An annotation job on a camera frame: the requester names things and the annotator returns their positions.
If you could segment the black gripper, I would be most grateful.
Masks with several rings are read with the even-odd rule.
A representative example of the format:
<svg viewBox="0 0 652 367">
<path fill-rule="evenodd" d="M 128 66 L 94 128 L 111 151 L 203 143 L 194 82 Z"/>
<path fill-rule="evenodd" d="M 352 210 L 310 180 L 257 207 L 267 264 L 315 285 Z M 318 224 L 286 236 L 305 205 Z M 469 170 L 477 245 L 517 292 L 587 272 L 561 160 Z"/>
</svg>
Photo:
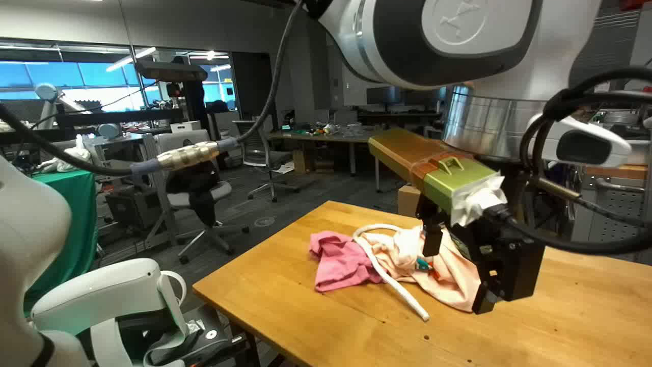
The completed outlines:
<svg viewBox="0 0 652 367">
<path fill-rule="evenodd" d="M 429 199 L 420 197 L 416 217 L 424 226 L 424 253 L 439 255 L 444 213 Z M 474 315 L 492 312 L 497 302 L 513 302 L 534 295 L 545 258 L 541 243 L 488 217 L 469 226 L 455 226 L 452 234 L 478 272 Z"/>
</svg>

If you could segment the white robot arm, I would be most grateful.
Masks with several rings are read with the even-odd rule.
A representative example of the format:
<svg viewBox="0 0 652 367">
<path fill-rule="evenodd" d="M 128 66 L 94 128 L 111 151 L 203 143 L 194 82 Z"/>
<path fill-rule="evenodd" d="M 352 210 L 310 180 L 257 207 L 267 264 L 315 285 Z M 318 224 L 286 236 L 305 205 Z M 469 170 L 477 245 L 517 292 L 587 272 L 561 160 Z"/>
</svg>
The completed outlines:
<svg viewBox="0 0 652 367">
<path fill-rule="evenodd" d="M 299 0 L 296 9 L 315 19 L 368 82 L 407 90 L 470 82 L 497 98 L 541 98 L 517 147 L 534 185 L 545 183 L 542 163 L 561 157 L 562 140 L 583 128 L 570 115 L 603 98 L 599 85 L 650 78 L 644 67 L 624 67 L 561 85 L 593 26 L 593 0 Z M 23 312 L 24 292 L 64 250 L 72 210 L 12 163 L 3 163 L 0 176 L 0 357 L 12 367 L 85 366 L 70 325 L 35 328 Z"/>
</svg>

